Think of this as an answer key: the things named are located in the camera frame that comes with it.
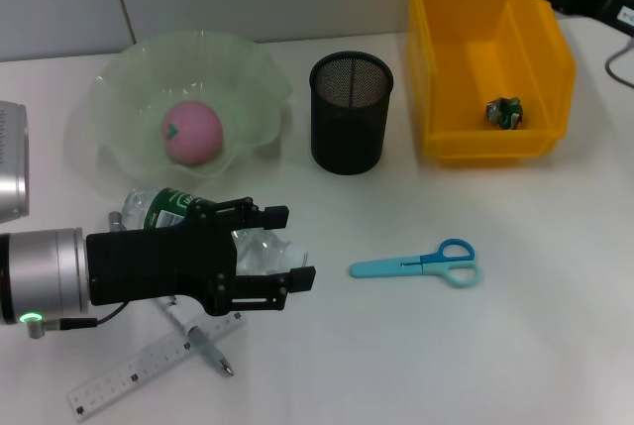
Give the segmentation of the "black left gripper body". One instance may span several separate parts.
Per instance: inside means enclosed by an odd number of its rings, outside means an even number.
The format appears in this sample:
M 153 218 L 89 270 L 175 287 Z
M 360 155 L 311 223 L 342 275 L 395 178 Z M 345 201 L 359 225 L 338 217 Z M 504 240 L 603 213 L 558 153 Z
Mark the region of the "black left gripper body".
M 87 236 L 91 303 L 184 295 L 210 316 L 236 311 L 237 220 L 236 201 L 201 203 L 170 227 Z

